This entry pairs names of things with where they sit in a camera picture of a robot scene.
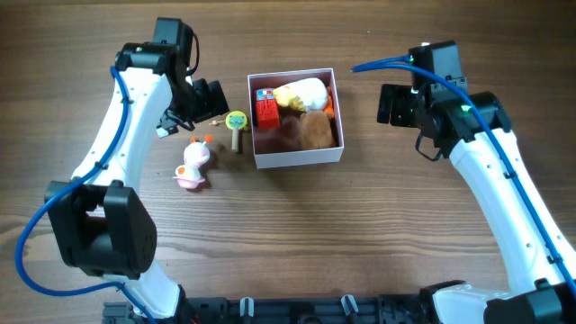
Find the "red toy fire truck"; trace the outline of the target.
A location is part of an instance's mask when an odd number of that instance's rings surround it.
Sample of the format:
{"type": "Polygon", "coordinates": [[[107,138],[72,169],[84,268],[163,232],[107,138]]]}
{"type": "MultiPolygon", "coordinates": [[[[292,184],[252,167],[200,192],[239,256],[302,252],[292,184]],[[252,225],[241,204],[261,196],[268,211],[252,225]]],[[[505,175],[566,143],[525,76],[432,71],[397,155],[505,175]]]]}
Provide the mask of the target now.
{"type": "Polygon", "coordinates": [[[279,107],[272,88],[256,90],[257,127],[261,130],[277,129],[281,125],[279,107]]]}

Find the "white pink-lined cardboard box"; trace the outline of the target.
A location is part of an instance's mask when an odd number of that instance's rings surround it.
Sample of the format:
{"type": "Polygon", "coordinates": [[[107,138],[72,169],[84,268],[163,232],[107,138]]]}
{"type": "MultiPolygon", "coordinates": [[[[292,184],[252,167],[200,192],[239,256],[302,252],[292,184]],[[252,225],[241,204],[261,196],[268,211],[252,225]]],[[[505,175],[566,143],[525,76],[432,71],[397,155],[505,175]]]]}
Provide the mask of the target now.
{"type": "Polygon", "coordinates": [[[252,128],[252,145],[256,167],[258,169],[275,167],[293,167],[322,163],[337,163],[344,151],[344,132],[338,89],[332,67],[293,70],[252,74],[247,76],[250,119],[252,128]],[[335,110],[335,121],[332,123],[336,146],[315,150],[295,150],[296,142],[287,139],[278,130],[260,130],[257,126],[256,90],[265,87],[278,87],[307,77],[319,78],[332,93],[335,110]]]}

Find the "white yellow plush duck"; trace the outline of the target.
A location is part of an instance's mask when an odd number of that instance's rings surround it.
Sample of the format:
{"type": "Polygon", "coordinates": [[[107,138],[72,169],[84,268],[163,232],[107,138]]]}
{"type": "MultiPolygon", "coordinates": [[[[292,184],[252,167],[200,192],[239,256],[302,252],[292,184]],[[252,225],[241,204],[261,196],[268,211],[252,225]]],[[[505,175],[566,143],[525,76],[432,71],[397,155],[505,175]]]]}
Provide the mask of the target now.
{"type": "Polygon", "coordinates": [[[329,118],[335,117],[331,89],[319,78],[310,77],[279,86],[273,90],[273,96],[283,108],[303,113],[323,111],[329,118]]]}

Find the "brown plush toy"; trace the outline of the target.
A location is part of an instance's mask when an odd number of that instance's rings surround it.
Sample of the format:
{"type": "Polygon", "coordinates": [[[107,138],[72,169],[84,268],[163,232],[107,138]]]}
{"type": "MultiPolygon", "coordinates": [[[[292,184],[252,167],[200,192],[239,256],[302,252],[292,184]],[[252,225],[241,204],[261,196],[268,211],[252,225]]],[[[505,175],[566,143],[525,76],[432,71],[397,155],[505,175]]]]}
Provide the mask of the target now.
{"type": "Polygon", "coordinates": [[[331,149],[337,145],[332,120],[323,111],[286,116],[282,120],[281,135],[300,150],[331,149]]]}

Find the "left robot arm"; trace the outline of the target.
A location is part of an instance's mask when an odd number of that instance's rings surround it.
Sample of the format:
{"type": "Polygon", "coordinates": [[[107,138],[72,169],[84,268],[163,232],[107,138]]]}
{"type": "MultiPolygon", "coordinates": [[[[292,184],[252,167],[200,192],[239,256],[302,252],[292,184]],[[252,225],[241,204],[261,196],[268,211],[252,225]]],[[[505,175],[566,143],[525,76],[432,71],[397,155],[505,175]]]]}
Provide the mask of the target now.
{"type": "Polygon", "coordinates": [[[64,263],[131,296],[130,318],[141,323],[190,323],[184,288],[155,261],[157,228],[141,202],[140,178],[153,136],[229,110],[221,84],[193,80],[197,36],[176,18],[159,18],[153,37],[127,43],[112,65],[111,104],[85,159],[69,182],[45,193],[64,263]]]}

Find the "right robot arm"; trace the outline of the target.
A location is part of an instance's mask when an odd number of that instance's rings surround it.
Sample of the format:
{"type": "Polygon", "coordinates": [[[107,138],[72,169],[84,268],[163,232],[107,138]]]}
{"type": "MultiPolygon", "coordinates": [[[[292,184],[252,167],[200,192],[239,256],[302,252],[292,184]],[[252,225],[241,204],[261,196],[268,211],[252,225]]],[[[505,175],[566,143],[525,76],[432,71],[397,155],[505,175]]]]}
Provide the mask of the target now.
{"type": "Polygon", "coordinates": [[[537,191],[497,96],[471,94],[453,41],[425,43],[363,70],[409,71],[410,85],[382,86],[377,120],[415,128],[436,157],[450,160],[476,198],[497,241],[508,290],[463,281],[420,291],[423,323],[572,323],[575,252],[537,191]]]}

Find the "yellow wooden rattle drum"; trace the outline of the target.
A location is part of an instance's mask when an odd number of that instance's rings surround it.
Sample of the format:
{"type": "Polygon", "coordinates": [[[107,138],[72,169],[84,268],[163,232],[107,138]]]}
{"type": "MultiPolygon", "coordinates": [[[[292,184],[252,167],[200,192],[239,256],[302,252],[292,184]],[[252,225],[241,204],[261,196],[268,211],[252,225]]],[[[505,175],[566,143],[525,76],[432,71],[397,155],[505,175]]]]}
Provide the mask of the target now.
{"type": "Polygon", "coordinates": [[[228,113],[224,120],[211,121],[210,125],[217,126],[221,123],[225,123],[228,129],[232,131],[231,150],[234,153],[239,153],[240,133],[246,128],[248,124],[248,117],[242,111],[232,111],[228,113]]]}

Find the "pink white toy figure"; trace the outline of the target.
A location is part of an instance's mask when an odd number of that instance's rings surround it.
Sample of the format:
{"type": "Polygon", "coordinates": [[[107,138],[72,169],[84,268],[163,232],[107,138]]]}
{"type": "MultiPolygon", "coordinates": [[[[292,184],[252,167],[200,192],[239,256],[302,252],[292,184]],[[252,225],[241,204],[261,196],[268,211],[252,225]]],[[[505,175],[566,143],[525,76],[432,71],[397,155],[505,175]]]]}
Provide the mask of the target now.
{"type": "Polygon", "coordinates": [[[191,138],[190,144],[184,149],[184,163],[175,169],[173,176],[180,187],[193,190],[205,181],[200,167],[211,158],[211,152],[207,147],[211,141],[211,134],[206,135],[203,140],[198,140],[196,137],[191,138]]]}

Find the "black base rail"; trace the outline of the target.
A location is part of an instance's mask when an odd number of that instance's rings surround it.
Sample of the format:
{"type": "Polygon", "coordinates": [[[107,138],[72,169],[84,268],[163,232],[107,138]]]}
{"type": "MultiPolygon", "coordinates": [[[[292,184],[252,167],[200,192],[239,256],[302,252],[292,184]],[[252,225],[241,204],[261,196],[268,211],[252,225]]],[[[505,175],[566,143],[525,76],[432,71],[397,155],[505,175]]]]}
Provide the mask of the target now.
{"type": "Polygon", "coordinates": [[[417,295],[356,298],[254,299],[189,298],[174,316],[156,323],[438,323],[432,306],[417,295]]]}

